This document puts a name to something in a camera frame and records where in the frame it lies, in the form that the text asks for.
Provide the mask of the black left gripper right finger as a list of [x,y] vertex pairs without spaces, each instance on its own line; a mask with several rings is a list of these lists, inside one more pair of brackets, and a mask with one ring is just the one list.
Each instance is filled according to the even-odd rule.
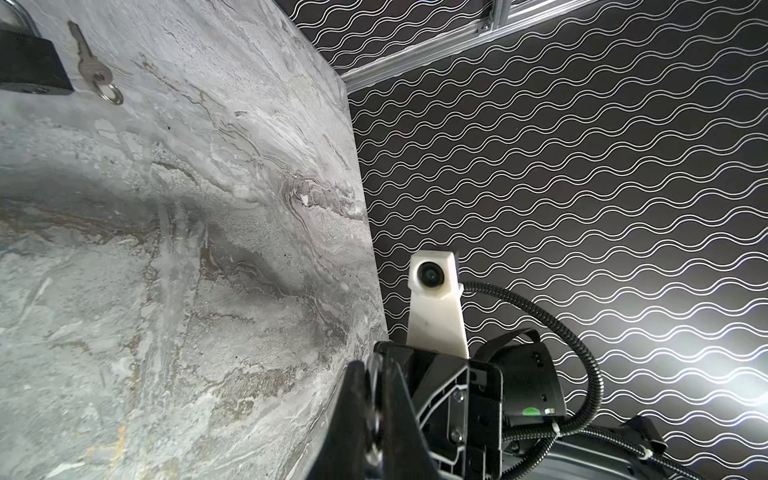
[[399,364],[383,359],[380,440],[384,479],[440,479]]

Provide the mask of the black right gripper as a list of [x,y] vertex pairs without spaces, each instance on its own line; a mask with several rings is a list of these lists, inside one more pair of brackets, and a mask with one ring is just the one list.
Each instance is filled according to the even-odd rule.
[[470,359],[380,342],[396,360],[426,440],[446,479],[500,479],[504,458],[522,458],[532,440],[506,440],[507,428],[561,421],[566,414],[552,356],[534,328],[505,333]]

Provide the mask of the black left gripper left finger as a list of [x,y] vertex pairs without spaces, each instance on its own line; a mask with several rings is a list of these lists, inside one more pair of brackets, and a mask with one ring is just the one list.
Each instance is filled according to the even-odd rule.
[[325,440],[307,479],[364,479],[371,429],[366,366],[350,362],[345,370]]

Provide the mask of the silver grey padlock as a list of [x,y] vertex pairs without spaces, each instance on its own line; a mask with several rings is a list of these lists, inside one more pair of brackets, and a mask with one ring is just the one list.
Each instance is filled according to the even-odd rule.
[[[21,3],[4,0],[19,25],[1,29],[1,89],[4,91],[49,96],[68,96],[74,87],[52,41],[44,38]],[[78,71],[102,100],[124,103],[124,95],[114,84],[112,70],[94,55],[79,25],[68,22],[78,47]]]

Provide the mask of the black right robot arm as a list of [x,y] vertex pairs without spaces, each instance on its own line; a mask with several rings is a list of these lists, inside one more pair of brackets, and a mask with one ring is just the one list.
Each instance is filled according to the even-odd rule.
[[537,330],[518,329],[460,359],[380,342],[403,374],[426,449],[443,479],[696,479],[666,453],[653,422],[591,425],[557,439],[511,440],[517,426],[566,418],[553,358]]

